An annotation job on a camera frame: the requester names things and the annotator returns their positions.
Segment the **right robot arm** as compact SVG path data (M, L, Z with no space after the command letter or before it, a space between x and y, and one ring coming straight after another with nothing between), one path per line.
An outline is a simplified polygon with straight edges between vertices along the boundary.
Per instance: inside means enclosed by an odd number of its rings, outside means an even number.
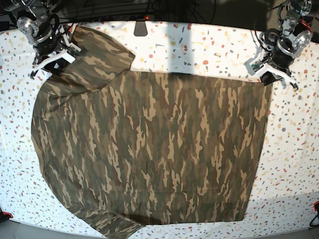
M1 10L11 18L13 25L27 38L35 51L31 76L45 70L59 76L76 60L81 48L72 40L73 25L62 24L54 7L55 0L2 0Z

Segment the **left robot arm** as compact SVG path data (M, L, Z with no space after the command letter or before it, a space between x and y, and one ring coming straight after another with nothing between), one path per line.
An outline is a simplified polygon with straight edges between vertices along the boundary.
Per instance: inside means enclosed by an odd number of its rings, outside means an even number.
M319 11L317 0L286 0L269 9L277 10L279 28L270 28L254 36L259 43L255 56L244 65L251 76L260 78L264 86L277 81L299 87L292 78L290 66L300 57L313 37L312 21Z

